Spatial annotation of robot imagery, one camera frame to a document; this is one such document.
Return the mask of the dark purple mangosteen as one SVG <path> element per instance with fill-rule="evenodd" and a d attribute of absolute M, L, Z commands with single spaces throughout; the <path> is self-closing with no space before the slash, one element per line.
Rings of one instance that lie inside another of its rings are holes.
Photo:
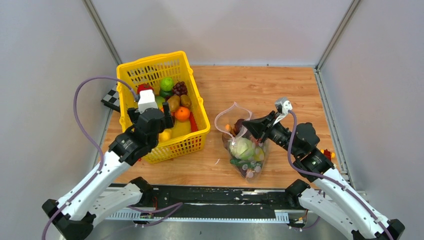
<path fill-rule="evenodd" d="M 234 130 L 234 133 L 237 135 L 240 131 L 241 131 L 241 129 L 242 129 L 242 127 L 243 127 L 243 121 L 244 121 L 245 119 L 243 119 L 243 118 L 240 118 L 240 119 L 238 119 L 237 121 L 236 121 L 236 123 L 234 124 L 234 128 L 233 128 L 233 130 Z"/>

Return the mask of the green white cabbage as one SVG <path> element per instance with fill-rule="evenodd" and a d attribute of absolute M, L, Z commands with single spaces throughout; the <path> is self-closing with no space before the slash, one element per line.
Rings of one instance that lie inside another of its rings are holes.
<path fill-rule="evenodd" d="M 229 150 L 239 160 L 248 160 L 255 153 L 256 144 L 247 138 L 238 138 L 233 141 Z"/>

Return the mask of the yellow lemon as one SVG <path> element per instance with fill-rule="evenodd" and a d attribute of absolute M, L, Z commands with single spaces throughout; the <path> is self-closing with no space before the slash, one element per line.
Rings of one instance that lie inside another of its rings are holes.
<path fill-rule="evenodd" d="M 261 147 L 256 147 L 253 155 L 253 159 L 256 162 L 262 162 L 265 159 L 265 152 Z"/>

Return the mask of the clear zip top bag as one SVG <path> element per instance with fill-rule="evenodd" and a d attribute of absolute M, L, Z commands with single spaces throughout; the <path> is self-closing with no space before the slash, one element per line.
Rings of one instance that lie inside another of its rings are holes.
<path fill-rule="evenodd" d="M 269 157 L 269 144 L 260 143 L 242 125 L 252 120 L 253 113 L 236 102 L 220 112 L 214 119 L 215 128 L 221 132 L 223 147 L 229 154 L 229 164 L 248 183 L 254 183 L 261 176 Z"/>

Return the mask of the green bell pepper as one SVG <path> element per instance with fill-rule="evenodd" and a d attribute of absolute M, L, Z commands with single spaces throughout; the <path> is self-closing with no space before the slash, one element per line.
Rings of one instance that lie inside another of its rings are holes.
<path fill-rule="evenodd" d="M 247 171 L 248 169 L 255 170 L 257 167 L 262 168 L 264 164 L 263 161 L 241 160 L 238 158 L 233 158 L 229 162 L 237 168 L 242 168 L 244 171 Z"/>

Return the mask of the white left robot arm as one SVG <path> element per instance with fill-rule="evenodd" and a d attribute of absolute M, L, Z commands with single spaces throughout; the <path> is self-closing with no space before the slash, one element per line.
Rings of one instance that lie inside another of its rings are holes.
<path fill-rule="evenodd" d="M 147 108 L 140 113 L 136 123 L 115 138 L 100 162 L 80 183 L 60 199 L 48 199 L 42 205 L 49 217 L 48 224 L 53 224 L 65 239 L 84 240 L 113 213 L 135 204 L 146 207 L 152 203 L 153 188 L 142 177 L 105 197 L 100 195 L 117 177 L 157 147 L 160 133 L 174 126 L 168 103 L 163 103 L 162 108 Z"/>

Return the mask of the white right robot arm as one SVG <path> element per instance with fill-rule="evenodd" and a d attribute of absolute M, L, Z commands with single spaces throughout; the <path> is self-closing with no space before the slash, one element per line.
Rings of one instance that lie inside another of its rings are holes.
<path fill-rule="evenodd" d="M 303 207 L 339 230 L 348 240 L 398 240 L 405 231 L 398 219 L 388 219 L 366 202 L 318 148 L 320 139 L 310 122 L 292 130 L 275 123 L 277 113 L 243 121 L 258 142 L 271 140 L 287 151 L 290 166 L 302 177 L 287 189 L 286 204 Z"/>

